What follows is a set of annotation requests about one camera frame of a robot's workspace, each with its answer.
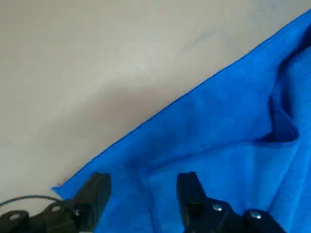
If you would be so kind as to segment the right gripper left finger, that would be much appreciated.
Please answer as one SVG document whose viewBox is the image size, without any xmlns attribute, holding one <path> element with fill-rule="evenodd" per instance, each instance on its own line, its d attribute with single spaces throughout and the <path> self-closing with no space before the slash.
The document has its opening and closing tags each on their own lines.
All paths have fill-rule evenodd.
<svg viewBox="0 0 311 233">
<path fill-rule="evenodd" d="M 111 176 L 95 172 L 77 194 L 29 216 L 12 210 L 0 216 L 2 233 L 93 233 L 111 196 Z"/>
</svg>

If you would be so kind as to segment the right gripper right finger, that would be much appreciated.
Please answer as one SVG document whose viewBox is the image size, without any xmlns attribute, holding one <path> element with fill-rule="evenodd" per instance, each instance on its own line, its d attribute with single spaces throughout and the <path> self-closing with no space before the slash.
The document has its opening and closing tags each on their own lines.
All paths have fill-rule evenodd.
<svg viewBox="0 0 311 233">
<path fill-rule="evenodd" d="M 249 209 L 242 216 L 224 201 L 207 197 L 195 172 L 177 176 L 177 200 L 185 233 L 284 233 L 267 212 Z"/>
</svg>

